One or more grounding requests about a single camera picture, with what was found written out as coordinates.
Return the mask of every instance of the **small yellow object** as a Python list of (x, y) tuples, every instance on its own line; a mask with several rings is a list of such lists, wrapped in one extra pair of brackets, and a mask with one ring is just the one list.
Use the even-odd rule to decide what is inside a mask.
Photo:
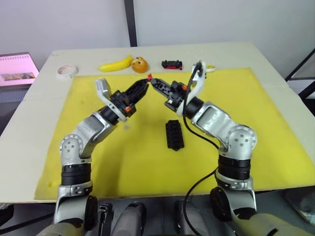
[(132, 61), (131, 66), (132, 69), (138, 73), (147, 72), (149, 69), (148, 63), (142, 57), (136, 57), (136, 59)]
[(214, 65), (206, 65), (207, 72), (213, 72), (215, 70), (216, 70), (216, 67)]
[(125, 59), (112, 62), (112, 63), (103, 64), (98, 69), (102, 72), (122, 70), (129, 67), (131, 65), (131, 62), (132, 62), (132, 56), (128, 54), (128, 56)]

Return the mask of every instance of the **banana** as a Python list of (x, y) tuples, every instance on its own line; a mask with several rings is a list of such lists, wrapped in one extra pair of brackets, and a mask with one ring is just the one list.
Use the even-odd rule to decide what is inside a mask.
[(128, 56), (125, 59), (112, 62), (112, 63), (103, 64), (98, 69), (102, 72), (122, 70), (126, 67), (129, 67), (131, 65), (131, 62), (132, 62), (132, 57), (130, 54), (128, 54)]

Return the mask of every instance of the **white table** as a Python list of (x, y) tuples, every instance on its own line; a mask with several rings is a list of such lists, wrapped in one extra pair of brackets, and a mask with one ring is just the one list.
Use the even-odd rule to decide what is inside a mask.
[[(56, 79), (57, 68), (72, 63), (79, 69), (77, 75), (106, 76), (97, 67), (121, 60), (128, 53), (133, 57), (144, 57), (150, 65), (149, 72), (165, 72), (161, 66), (161, 61), (165, 59), (181, 60), (184, 71), (191, 71), (191, 65), (199, 59), (219, 69), (250, 67), (315, 163), (315, 118), (252, 43), (60, 50), (49, 56), (0, 137), (0, 202), (39, 202), (33, 199), (37, 181), (71, 86), (71, 80)], [(108, 74), (135, 72), (130, 67)]]

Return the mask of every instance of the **gray floor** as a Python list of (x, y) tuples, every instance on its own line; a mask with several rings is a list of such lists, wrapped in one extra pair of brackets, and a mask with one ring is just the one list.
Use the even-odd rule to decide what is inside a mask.
[[(112, 201), (101, 201), (100, 203), (110, 202), (114, 206), (114, 222), (117, 221), (120, 213), (125, 207), (133, 202), (143, 202), (147, 207), (147, 224), (144, 235), (175, 234), (174, 222), (174, 203), (182, 197), (165, 198), (143, 198), (143, 199), (123, 199)], [(305, 222), (301, 216), (287, 203), (282, 191), (257, 194), (257, 210), (262, 213), (270, 213), (282, 218), (290, 224), (308, 231), (315, 235), (315, 227)], [(232, 231), (224, 224), (215, 219), (209, 205), (208, 196), (193, 196), (192, 202), (201, 210), (206, 219), (207, 226), (213, 236), (234, 236)], [(44, 204), (21, 204), (15, 205), (14, 217), (2, 226), (2, 229), (44, 214), (53, 212), (54, 206)], [(16, 230), (5, 234), (6, 236), (33, 236), (39, 233), (44, 227), (51, 223), (52, 219), (44, 220), (40, 223)], [(88, 236), (94, 236), (97, 228)]]

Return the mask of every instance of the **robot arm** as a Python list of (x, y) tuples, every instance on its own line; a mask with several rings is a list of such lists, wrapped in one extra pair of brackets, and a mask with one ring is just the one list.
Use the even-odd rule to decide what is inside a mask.
[(38, 236), (80, 236), (91, 230), (97, 220), (97, 199), (89, 195), (91, 181), (91, 154), (121, 120), (126, 121), (136, 112), (135, 104), (146, 94), (148, 80), (135, 82), (125, 92), (111, 94), (105, 79), (96, 81), (96, 91), (107, 105), (78, 124), (60, 143), (62, 182), (54, 224)]
[[(240, 236), (310, 235), (275, 216), (256, 213), (250, 176), (256, 133), (250, 127), (234, 122), (213, 103), (203, 102), (197, 97), (206, 79), (206, 64), (199, 62), (196, 66), (199, 70), (192, 79), (194, 89), (188, 91), (185, 115), (195, 127), (220, 142), (219, 165), (215, 173), (218, 186), (210, 193), (215, 217), (227, 222)], [(190, 88), (176, 81), (169, 85), (161, 79), (152, 79), (151, 84), (167, 98), (164, 104), (181, 116), (184, 98)]]

